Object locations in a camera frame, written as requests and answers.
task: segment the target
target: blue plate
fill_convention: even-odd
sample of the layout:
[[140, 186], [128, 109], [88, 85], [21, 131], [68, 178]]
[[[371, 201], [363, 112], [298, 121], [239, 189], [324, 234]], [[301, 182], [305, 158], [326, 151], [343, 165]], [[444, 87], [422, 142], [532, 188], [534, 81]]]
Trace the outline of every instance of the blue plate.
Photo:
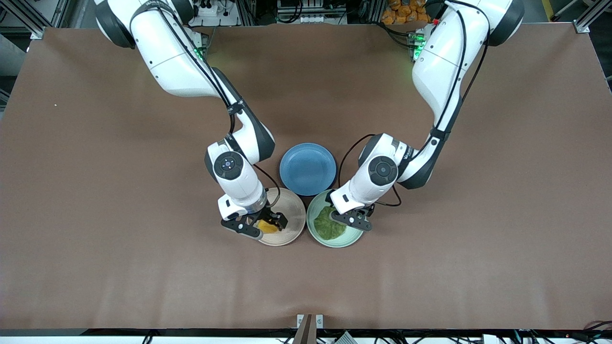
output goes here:
[[327, 190], [335, 178], [334, 156], [316, 143], [298, 144], [280, 161], [280, 179], [287, 189], [298, 195], [318, 195]]

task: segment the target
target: brown table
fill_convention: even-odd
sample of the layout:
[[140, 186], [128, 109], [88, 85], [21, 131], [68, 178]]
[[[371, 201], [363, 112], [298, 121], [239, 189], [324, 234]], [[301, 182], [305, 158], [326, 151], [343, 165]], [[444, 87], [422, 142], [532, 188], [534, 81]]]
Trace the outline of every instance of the brown table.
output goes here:
[[[209, 54], [277, 141], [420, 146], [431, 110], [377, 27], [223, 28]], [[346, 249], [218, 224], [219, 99], [164, 93], [98, 31], [33, 42], [2, 120], [0, 327], [582, 328], [612, 318], [612, 96], [571, 24], [491, 48], [430, 183]], [[344, 180], [356, 170], [355, 152]], [[265, 178], [262, 181], [271, 186]], [[393, 201], [392, 193], [384, 200]]]

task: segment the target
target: black joint cap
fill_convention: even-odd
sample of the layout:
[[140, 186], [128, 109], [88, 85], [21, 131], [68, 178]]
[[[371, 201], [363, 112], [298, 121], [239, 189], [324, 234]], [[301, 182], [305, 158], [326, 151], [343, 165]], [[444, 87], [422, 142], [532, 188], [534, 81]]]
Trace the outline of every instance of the black joint cap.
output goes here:
[[240, 176], [243, 166], [244, 160], [240, 154], [225, 152], [217, 157], [212, 169], [217, 177], [232, 181]]
[[388, 157], [379, 156], [370, 161], [368, 166], [372, 183], [383, 186], [395, 182], [397, 165]]

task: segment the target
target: plate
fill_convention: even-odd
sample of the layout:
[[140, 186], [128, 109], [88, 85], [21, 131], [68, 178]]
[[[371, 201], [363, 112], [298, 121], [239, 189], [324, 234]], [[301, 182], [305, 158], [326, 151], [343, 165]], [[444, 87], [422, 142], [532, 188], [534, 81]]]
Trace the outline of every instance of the plate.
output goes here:
[[319, 213], [321, 213], [323, 207], [332, 205], [331, 203], [325, 201], [325, 197], [329, 192], [331, 192], [331, 190], [321, 192], [319, 195], [314, 197], [312, 202], [310, 202], [310, 205], [308, 206], [308, 211], [306, 212], [306, 223], [308, 225], [308, 230], [318, 242], [322, 243], [327, 247], [339, 249], [342, 247], [353, 245], [364, 233], [363, 231], [358, 230], [357, 228], [346, 226], [345, 232], [342, 233], [342, 235], [340, 235], [339, 237], [332, 240], [325, 240], [321, 238], [319, 233], [317, 233], [315, 230], [316, 217], [319, 216]]
[[[268, 201], [273, 202], [276, 195], [278, 195], [276, 188], [268, 190]], [[272, 207], [272, 211], [281, 212], [285, 215], [288, 220], [287, 228], [276, 233], [264, 233], [264, 236], [259, 241], [268, 246], [283, 246], [297, 239], [306, 224], [306, 208], [299, 196], [287, 189], [281, 188], [280, 198]]]
[[327, 190], [336, 179], [336, 161], [323, 146], [298, 144], [280, 161], [280, 179], [296, 194], [314, 196]]

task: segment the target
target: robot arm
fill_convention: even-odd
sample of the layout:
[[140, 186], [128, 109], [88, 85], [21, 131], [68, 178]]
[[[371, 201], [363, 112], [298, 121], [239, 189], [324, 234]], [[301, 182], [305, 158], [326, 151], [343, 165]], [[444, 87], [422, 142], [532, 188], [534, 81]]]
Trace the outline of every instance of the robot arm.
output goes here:
[[[385, 133], [373, 136], [359, 156], [355, 176], [330, 194], [337, 210], [334, 220], [370, 230], [366, 216], [396, 182], [406, 189], [427, 183], [461, 108], [461, 80], [469, 66], [487, 39], [493, 46], [505, 42], [524, 15], [521, 0], [445, 4], [439, 23], [424, 29], [426, 43], [412, 69], [415, 87], [434, 115], [425, 144], [417, 150]], [[356, 225], [355, 219], [366, 220]]]
[[95, 0], [96, 19], [104, 35], [120, 47], [138, 47], [158, 84], [179, 97], [219, 97], [232, 123], [242, 123], [207, 149], [204, 161], [225, 194], [218, 206], [222, 225], [261, 239], [255, 226], [265, 220], [282, 229], [286, 219], [267, 205], [266, 191], [252, 164], [269, 158], [274, 138], [234, 86], [202, 55], [200, 33], [184, 28], [193, 17], [191, 0]]

